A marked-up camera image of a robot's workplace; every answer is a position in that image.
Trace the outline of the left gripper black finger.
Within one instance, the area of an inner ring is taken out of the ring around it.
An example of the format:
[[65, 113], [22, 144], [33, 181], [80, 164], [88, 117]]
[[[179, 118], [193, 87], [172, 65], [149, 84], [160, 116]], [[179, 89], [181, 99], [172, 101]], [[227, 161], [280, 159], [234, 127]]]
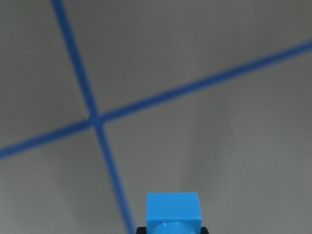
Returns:
[[146, 227], [137, 227], [136, 234], [147, 234], [147, 228]]

